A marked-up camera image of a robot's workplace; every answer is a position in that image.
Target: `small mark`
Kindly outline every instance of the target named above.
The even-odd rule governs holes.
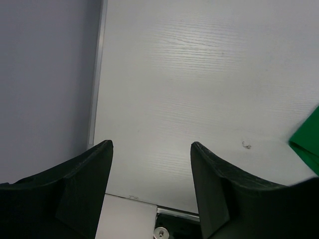
[[[242,146],[244,147],[244,148],[246,148],[246,149],[251,149],[251,145],[249,144],[249,145],[245,145],[245,141],[242,141]]]
[[[132,196],[132,195],[129,195],[129,199],[138,200],[139,198],[135,197],[135,196]]]

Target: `green object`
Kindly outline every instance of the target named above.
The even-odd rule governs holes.
[[[319,107],[290,138],[289,146],[319,175]]]

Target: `gray wall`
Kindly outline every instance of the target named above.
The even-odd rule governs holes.
[[[0,1],[0,183],[86,150],[101,0]]]

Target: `wood grain texture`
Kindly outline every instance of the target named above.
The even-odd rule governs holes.
[[[313,177],[286,142],[319,103],[318,11],[312,0],[108,0],[94,139],[114,142],[107,191],[197,212],[194,141],[276,183]]]

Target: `white panel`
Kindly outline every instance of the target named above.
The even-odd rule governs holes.
[[[96,239],[151,239],[157,206],[106,195]]]
[[[267,180],[313,177],[286,142],[319,103],[318,12],[317,0],[108,0],[94,139],[115,146],[107,192],[197,212],[194,141]]]

